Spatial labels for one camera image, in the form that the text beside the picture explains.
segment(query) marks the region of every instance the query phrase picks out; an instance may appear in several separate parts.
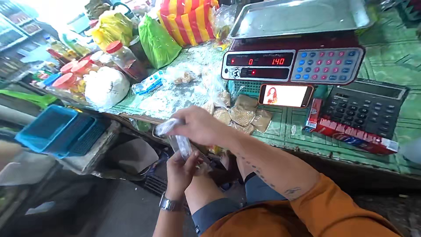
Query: dark shorts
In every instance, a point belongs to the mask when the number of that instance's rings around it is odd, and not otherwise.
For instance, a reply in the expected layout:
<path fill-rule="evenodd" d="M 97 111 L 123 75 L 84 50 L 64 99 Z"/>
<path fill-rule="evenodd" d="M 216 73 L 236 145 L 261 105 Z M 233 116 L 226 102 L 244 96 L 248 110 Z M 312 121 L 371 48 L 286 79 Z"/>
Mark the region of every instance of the dark shorts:
<path fill-rule="evenodd" d="M 287 200 L 264 183 L 255 173 L 249 174 L 245 179 L 245 195 L 246 206 L 264 201 Z M 192 216 L 196 233 L 200 236 L 217 220 L 239 209 L 241 209 L 240 204 L 229 198 L 221 198 L 205 205 Z"/>

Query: tattooed arm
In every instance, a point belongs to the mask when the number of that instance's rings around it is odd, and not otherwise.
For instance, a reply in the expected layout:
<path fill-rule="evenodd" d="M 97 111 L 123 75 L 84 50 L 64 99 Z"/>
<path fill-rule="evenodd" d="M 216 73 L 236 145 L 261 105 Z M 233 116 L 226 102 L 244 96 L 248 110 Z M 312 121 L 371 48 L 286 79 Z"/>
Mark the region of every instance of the tattooed arm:
<path fill-rule="evenodd" d="M 309 191 L 320 179 L 320 173 L 298 157 L 227 127 L 200 107 L 181 109 L 173 117 L 184 119 L 186 125 L 175 128 L 171 134 L 184 135 L 202 145 L 228 148 L 289 200 Z"/>

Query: calculator keypad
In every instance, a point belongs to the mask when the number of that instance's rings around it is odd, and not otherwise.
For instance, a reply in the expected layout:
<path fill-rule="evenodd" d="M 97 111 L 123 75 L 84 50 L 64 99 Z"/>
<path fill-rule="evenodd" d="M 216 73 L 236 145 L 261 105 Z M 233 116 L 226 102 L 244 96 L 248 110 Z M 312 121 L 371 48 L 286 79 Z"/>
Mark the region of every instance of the calculator keypad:
<path fill-rule="evenodd" d="M 360 48 L 299 50 L 291 82 L 347 84 L 357 75 Z"/>
<path fill-rule="evenodd" d="M 334 122 L 392 139 L 399 111 L 384 101 L 329 97 L 323 116 Z"/>

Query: red and yellow striped bag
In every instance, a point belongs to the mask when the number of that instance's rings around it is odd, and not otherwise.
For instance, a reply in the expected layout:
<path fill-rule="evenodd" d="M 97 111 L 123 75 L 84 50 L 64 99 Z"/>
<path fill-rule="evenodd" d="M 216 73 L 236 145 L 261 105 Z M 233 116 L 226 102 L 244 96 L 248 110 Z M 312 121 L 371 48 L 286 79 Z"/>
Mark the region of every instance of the red and yellow striped bag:
<path fill-rule="evenodd" d="M 211 27 L 212 7 L 218 0 L 164 0 L 158 17 L 180 46 L 214 39 Z"/>

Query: wristwatch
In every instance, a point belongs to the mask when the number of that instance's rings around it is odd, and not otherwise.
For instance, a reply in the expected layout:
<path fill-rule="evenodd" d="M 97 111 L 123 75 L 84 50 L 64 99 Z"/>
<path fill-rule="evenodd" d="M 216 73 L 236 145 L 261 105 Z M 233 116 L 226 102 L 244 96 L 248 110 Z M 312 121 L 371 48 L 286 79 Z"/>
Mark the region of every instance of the wristwatch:
<path fill-rule="evenodd" d="M 169 200 L 165 197 L 165 193 L 163 193 L 161 201 L 159 203 L 159 207 L 161 207 L 162 210 L 167 211 L 182 211 L 184 209 L 183 203 L 184 202 L 181 201 Z"/>

